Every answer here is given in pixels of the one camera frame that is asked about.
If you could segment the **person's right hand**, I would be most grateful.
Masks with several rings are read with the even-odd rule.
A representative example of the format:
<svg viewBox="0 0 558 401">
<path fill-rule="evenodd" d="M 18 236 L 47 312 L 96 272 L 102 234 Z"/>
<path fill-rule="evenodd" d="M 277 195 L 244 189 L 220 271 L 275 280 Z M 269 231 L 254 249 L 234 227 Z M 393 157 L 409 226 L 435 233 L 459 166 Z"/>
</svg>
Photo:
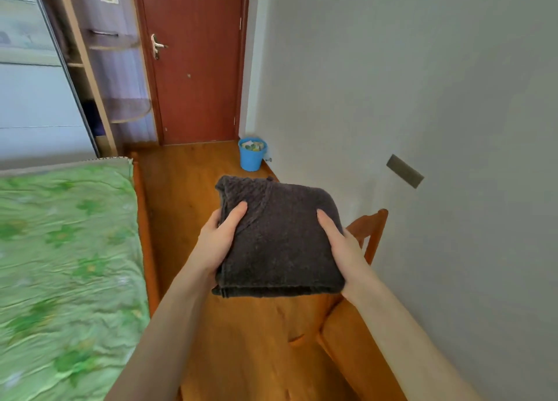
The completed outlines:
<svg viewBox="0 0 558 401">
<path fill-rule="evenodd" d="M 342 246 L 331 246 L 332 256 L 345 279 L 342 295 L 355 307 L 359 307 L 371 296 L 378 277 L 364 259 L 356 238 L 344 230 Z"/>
</svg>

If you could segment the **person's left hand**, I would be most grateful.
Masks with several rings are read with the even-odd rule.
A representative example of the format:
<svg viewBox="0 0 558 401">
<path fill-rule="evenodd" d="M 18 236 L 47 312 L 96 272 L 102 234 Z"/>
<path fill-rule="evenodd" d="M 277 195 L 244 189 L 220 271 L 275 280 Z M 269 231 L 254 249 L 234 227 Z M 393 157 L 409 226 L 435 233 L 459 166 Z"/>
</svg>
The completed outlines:
<svg viewBox="0 0 558 401">
<path fill-rule="evenodd" d="M 185 263 L 188 275 L 198 279 L 214 277 L 217 268 L 229 252 L 234 236 L 223 236 L 219 233 L 221 208 L 209 216 L 201 228 L 198 240 L 192 253 Z"/>
</svg>

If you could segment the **dark grey knitted garment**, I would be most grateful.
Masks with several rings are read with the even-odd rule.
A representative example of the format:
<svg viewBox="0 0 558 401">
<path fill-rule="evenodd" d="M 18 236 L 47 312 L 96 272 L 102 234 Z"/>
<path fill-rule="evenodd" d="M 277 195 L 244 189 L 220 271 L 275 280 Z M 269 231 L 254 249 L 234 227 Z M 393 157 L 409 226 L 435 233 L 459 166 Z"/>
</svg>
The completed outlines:
<svg viewBox="0 0 558 401">
<path fill-rule="evenodd" d="M 329 193 L 271 178 L 236 176 L 220 177 L 215 189 L 220 223 L 241 201 L 248 208 L 216 272 L 213 295 L 272 298 L 341 292 L 345 279 L 317 221 L 317 210 L 322 210 L 343 232 Z"/>
</svg>

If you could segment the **person's right forearm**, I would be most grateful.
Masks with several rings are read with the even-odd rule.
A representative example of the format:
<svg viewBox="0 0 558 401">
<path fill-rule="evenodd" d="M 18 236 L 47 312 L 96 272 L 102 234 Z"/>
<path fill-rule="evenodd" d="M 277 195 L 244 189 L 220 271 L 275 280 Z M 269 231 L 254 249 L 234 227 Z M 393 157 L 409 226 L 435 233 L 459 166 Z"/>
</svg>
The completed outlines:
<svg viewBox="0 0 558 401">
<path fill-rule="evenodd" d="M 347 281 L 356 307 L 408 401 L 482 401 L 372 270 Z"/>
</svg>

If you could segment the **person's left forearm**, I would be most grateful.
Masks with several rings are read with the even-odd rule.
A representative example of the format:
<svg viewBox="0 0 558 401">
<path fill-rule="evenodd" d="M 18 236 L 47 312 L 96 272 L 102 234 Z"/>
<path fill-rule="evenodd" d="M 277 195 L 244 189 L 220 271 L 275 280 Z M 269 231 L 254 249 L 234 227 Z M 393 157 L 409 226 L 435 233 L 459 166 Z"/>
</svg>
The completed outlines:
<svg viewBox="0 0 558 401">
<path fill-rule="evenodd" d="M 103 401 L 174 401 L 218 264 L 189 258 Z"/>
</svg>

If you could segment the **blue plastic waste bin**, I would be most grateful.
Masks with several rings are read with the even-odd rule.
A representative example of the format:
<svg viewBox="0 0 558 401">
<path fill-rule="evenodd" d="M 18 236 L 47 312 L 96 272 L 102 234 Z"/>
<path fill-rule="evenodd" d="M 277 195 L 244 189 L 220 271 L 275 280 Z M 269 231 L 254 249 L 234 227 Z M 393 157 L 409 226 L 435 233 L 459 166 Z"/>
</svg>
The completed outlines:
<svg viewBox="0 0 558 401">
<path fill-rule="evenodd" d="M 241 148 L 241 142 L 245 142 L 249 139 L 264 142 L 266 144 L 266 149 L 264 151 L 247 151 Z M 259 137 L 247 137 L 239 140 L 238 147 L 241 168 L 246 172 L 257 172 L 261 167 L 262 161 L 264 161 L 266 157 L 268 144 Z"/>
</svg>

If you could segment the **wooden chair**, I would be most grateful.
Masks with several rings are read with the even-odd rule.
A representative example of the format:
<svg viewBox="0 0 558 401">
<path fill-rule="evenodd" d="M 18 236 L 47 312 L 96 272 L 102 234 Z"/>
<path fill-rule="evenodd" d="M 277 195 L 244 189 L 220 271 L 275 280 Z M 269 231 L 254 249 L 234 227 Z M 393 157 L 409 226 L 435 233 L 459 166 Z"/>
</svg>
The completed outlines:
<svg viewBox="0 0 558 401">
<path fill-rule="evenodd" d="M 310 325 L 289 339 L 300 347 L 317 342 L 360 401 L 407 401 L 357 309 L 341 294 L 312 295 Z"/>
</svg>

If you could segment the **red-brown wooden door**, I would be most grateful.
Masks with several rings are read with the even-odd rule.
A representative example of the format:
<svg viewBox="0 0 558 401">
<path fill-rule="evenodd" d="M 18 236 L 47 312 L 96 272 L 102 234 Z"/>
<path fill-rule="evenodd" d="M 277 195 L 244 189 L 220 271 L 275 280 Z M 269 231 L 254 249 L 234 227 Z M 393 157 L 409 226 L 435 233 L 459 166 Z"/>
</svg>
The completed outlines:
<svg viewBox="0 0 558 401">
<path fill-rule="evenodd" d="M 225 142 L 239 132 L 249 0 L 136 0 L 159 142 Z M 152 55 L 151 34 L 169 47 Z"/>
</svg>

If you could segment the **green floral bed sheet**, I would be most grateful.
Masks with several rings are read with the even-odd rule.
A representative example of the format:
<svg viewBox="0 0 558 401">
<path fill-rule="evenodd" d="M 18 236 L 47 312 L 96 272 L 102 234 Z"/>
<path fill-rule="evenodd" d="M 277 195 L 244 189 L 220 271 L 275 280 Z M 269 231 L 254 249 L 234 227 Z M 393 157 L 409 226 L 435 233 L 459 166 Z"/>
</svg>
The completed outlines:
<svg viewBox="0 0 558 401">
<path fill-rule="evenodd" d="M 132 159 L 0 173 L 0 401 L 103 401 L 150 312 Z"/>
</svg>

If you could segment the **wooden corner shelf unit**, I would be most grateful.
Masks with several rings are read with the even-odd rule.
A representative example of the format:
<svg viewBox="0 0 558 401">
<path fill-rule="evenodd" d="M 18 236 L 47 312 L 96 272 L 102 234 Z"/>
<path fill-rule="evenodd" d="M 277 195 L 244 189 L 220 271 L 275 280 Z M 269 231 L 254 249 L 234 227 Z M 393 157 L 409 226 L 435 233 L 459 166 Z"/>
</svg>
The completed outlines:
<svg viewBox="0 0 558 401">
<path fill-rule="evenodd" d="M 96 108 L 103 126 L 94 137 L 101 155 L 159 146 L 136 0 L 42 1 L 89 121 Z"/>
</svg>

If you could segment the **wardrobe with sliding door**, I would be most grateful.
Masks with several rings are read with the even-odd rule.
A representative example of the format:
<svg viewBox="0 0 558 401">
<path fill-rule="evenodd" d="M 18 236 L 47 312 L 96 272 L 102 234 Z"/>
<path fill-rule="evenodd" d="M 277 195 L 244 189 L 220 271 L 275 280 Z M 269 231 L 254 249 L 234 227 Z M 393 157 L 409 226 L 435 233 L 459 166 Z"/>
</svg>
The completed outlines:
<svg viewBox="0 0 558 401">
<path fill-rule="evenodd" d="M 0 171 L 98 149 L 42 0 L 0 0 Z"/>
</svg>

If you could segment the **wooden bed frame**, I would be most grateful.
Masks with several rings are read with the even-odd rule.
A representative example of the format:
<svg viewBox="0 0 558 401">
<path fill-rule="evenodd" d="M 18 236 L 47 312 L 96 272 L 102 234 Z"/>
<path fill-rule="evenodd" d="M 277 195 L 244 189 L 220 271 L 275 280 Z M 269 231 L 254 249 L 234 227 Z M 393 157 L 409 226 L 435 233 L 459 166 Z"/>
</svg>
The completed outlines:
<svg viewBox="0 0 558 401">
<path fill-rule="evenodd" d="M 141 166 L 139 164 L 140 157 L 137 151 L 130 151 L 129 157 L 132 159 L 133 163 L 133 182 L 137 198 L 138 235 L 143 254 L 143 272 L 149 304 L 149 313 L 150 318 L 152 318 L 157 310 L 157 307 L 161 303 L 162 293 L 159 286 L 157 264 L 155 261 L 151 238 L 149 206 L 147 203 Z"/>
</svg>

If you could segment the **grey wall socket plate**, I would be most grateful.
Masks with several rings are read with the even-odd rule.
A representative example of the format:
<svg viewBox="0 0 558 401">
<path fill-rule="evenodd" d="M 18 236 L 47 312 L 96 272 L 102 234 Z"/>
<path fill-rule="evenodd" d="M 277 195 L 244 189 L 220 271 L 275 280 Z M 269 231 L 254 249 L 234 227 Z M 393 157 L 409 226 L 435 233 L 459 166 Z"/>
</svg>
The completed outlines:
<svg viewBox="0 0 558 401">
<path fill-rule="evenodd" d="M 395 154 L 390 156 L 386 166 L 413 189 L 417 189 L 424 179 L 420 172 L 409 166 Z"/>
</svg>

